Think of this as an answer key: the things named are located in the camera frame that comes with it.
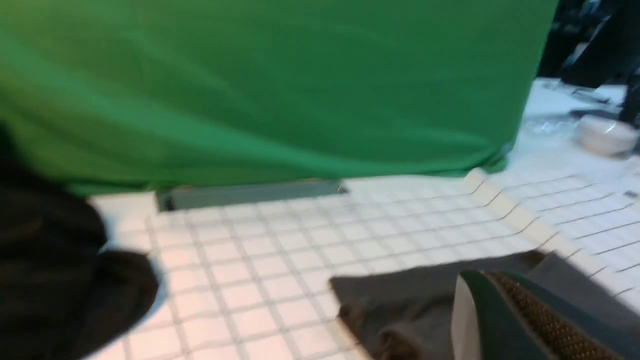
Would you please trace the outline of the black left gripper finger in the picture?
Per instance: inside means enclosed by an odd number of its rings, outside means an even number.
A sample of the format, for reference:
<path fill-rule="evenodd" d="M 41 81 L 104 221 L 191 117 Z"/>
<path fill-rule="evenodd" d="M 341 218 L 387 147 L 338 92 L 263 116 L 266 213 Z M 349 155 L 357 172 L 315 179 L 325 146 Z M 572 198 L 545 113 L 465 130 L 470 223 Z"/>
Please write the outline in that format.
<path fill-rule="evenodd" d="M 639 342 L 512 272 L 466 270 L 455 283 L 456 360 L 637 360 Z"/>

